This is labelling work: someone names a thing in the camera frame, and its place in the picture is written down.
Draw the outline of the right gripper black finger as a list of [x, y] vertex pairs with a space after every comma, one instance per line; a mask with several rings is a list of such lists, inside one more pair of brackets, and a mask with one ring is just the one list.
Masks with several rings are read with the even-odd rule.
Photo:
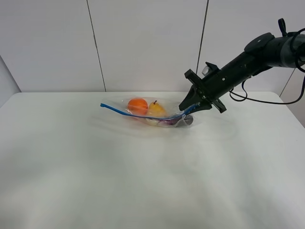
[[202, 101], [202, 97], [198, 94], [196, 87], [191, 87], [186, 97], [179, 104], [179, 110], [183, 111], [189, 108], [190, 106], [200, 103]]
[[189, 111], [189, 114], [210, 109], [212, 109], [212, 105], [208, 101], [203, 100], [201, 102], [196, 103], [193, 109]]

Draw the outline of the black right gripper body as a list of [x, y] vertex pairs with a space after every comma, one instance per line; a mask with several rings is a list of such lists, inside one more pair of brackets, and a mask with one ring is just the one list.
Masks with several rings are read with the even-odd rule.
[[253, 57], [242, 53], [218, 72], [214, 72], [204, 78], [200, 78], [189, 69], [185, 78], [191, 83], [191, 87], [196, 87], [202, 101], [208, 101], [215, 106], [220, 113], [226, 111], [225, 105], [220, 101], [220, 97], [232, 90], [235, 86], [248, 79], [253, 74]]

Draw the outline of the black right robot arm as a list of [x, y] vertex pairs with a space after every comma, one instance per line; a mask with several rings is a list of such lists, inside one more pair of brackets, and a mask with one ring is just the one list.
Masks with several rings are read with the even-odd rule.
[[278, 20], [281, 37], [265, 33], [246, 45], [244, 51], [223, 68], [207, 62], [200, 78], [192, 70], [184, 76], [192, 86], [179, 104], [186, 114], [210, 110], [215, 106], [220, 113], [226, 111], [220, 97], [232, 93], [239, 84], [273, 67], [297, 68], [304, 72], [305, 34], [304, 29], [287, 32], [284, 19]]

